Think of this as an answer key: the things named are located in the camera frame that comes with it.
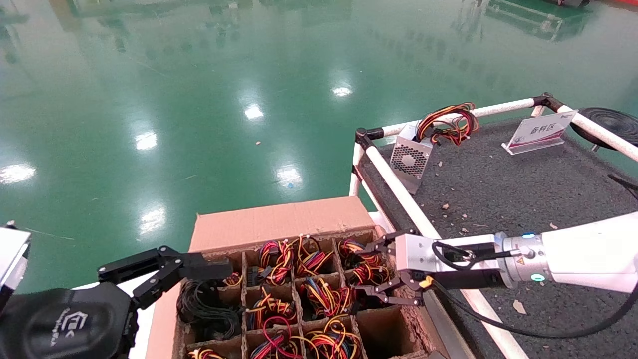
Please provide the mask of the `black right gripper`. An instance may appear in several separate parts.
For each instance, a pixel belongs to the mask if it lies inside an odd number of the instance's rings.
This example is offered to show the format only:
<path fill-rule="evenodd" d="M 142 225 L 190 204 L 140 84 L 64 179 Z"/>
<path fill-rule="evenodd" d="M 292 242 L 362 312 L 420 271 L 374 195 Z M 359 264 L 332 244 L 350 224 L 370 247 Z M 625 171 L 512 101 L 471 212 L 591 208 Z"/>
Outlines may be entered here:
<path fill-rule="evenodd" d="M 380 239 L 367 243 L 357 255 L 385 254 L 396 256 L 396 238 L 399 233 L 390 233 Z M 437 250 L 444 257 L 444 261 L 458 267 L 467 267 L 461 271 L 440 271 L 429 273 L 426 271 L 410 270 L 410 274 L 398 274 L 394 278 L 379 285 L 356 286 L 356 291 L 368 297 L 376 298 L 383 304 L 422 306 L 421 280 L 430 275 L 446 289 L 482 289 L 504 288 L 506 284 L 499 269 L 480 269 L 479 264 L 488 260 L 495 260 L 494 244 L 472 244 L 455 247 L 444 244 L 437 245 Z"/>

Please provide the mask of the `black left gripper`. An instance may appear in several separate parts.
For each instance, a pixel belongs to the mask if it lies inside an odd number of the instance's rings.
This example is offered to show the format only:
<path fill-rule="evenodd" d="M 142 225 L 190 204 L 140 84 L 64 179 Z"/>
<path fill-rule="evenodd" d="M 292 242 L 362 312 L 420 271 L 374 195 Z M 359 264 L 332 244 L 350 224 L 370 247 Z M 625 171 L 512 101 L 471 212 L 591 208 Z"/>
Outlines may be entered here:
<path fill-rule="evenodd" d="M 98 281 L 120 284 L 155 273 L 133 291 L 118 286 L 50 289 L 14 295 L 1 312 L 3 359 L 126 359 L 135 344 L 137 309 L 144 310 L 183 279 L 225 280 L 228 259 L 208 261 L 200 252 L 162 246 L 103 264 Z"/>

